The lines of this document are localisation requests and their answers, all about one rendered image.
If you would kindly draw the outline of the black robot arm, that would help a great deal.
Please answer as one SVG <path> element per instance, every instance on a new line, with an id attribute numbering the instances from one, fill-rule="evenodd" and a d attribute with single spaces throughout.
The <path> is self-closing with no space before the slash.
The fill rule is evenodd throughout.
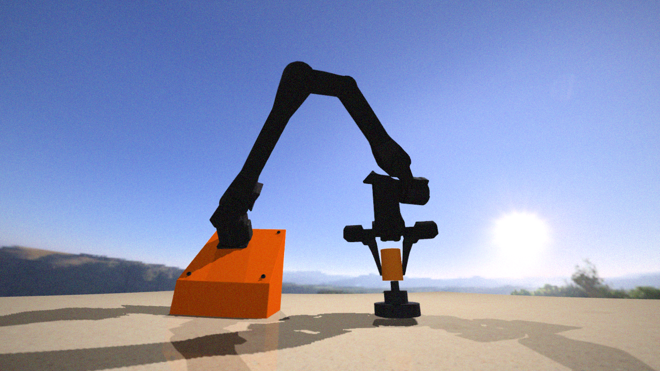
<path id="1" fill-rule="evenodd" d="M 356 80 L 350 76 L 312 70 L 303 61 L 291 62 L 283 71 L 273 109 L 243 168 L 223 193 L 219 206 L 209 219 L 217 230 L 217 249 L 248 246 L 253 231 L 247 211 L 252 211 L 260 196 L 263 184 L 258 182 L 259 175 L 289 119 L 310 94 L 339 98 L 368 140 L 377 165 L 388 174 L 372 171 L 363 181 L 372 184 L 373 200 L 395 197 L 400 204 L 427 204 L 430 198 L 429 180 L 413 177 L 410 156 L 389 136 Z"/>

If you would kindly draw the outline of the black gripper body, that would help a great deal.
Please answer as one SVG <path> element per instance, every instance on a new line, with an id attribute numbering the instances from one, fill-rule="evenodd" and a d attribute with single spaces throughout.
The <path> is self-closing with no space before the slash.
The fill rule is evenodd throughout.
<path id="1" fill-rule="evenodd" d="M 428 240 L 438 235 L 438 225 L 433 220 L 402 227 L 398 198 L 381 197 L 374 200 L 373 213 L 375 228 L 364 229 L 362 225 L 345 226 L 343 238 L 347 242 L 361 242 L 363 238 L 375 237 L 419 237 L 420 240 Z"/>

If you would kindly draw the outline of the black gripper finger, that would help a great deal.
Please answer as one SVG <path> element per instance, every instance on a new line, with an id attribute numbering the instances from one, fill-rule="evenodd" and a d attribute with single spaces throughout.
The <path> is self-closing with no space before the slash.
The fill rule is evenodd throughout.
<path id="1" fill-rule="evenodd" d="M 373 258 L 375 260 L 375 263 L 377 265 L 379 275 L 382 276 L 382 267 L 381 267 L 381 262 L 380 262 L 381 259 L 380 259 L 380 256 L 379 256 L 376 239 L 375 238 L 363 238 L 361 240 L 361 242 L 364 246 L 369 247 L 370 251 L 372 252 Z"/>
<path id="2" fill-rule="evenodd" d="M 406 273 L 406 266 L 408 264 L 409 254 L 413 244 L 416 244 L 419 241 L 419 237 L 404 237 L 403 238 L 403 250 L 402 250 L 402 268 L 403 276 Z"/>

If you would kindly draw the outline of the orange cylinder with hole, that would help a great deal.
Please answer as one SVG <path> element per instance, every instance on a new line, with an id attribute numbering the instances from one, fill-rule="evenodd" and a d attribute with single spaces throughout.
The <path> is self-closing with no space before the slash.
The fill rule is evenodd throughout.
<path id="1" fill-rule="evenodd" d="M 403 280 L 401 249 L 381 249 L 381 267 L 383 280 Z"/>

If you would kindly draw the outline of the dark grey round pedestal with shaft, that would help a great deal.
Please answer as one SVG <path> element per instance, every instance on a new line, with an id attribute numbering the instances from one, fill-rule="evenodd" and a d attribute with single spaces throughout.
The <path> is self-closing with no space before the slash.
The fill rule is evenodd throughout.
<path id="1" fill-rule="evenodd" d="M 413 318 L 421 316 L 420 304 L 408 301 L 407 291 L 399 291 L 399 281 L 390 280 L 391 290 L 384 291 L 385 301 L 373 303 L 374 313 L 385 318 Z"/>

